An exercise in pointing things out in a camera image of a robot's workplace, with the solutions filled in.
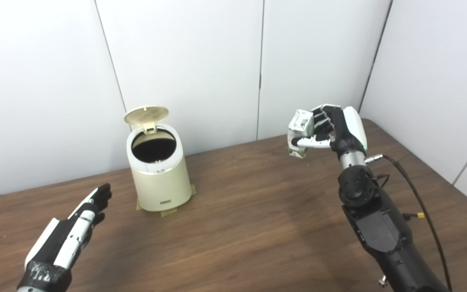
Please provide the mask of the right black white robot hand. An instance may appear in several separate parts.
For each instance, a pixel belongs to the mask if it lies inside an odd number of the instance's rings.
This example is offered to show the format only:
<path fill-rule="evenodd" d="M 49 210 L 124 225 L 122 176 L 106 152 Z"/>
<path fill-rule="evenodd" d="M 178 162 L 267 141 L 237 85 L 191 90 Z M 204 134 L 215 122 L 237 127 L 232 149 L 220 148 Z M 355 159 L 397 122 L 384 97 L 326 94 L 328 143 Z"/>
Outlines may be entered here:
<path fill-rule="evenodd" d="M 304 158 L 310 148 L 330 148 L 339 157 L 351 151 L 366 155 L 367 137 L 362 119 L 354 107 L 319 105 L 296 110 L 287 132 L 288 153 Z"/>

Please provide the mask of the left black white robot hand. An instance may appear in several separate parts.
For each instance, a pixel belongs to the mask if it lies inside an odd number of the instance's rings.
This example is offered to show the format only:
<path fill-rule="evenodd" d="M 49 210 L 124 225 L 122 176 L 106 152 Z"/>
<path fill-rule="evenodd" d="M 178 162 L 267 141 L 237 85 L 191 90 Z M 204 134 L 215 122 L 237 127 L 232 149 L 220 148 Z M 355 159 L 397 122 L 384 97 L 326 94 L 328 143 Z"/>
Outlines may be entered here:
<path fill-rule="evenodd" d="M 86 196 L 64 220 L 50 220 L 28 252 L 17 292 L 66 292 L 72 268 L 89 244 L 93 229 L 105 219 L 112 197 L 109 183 Z"/>

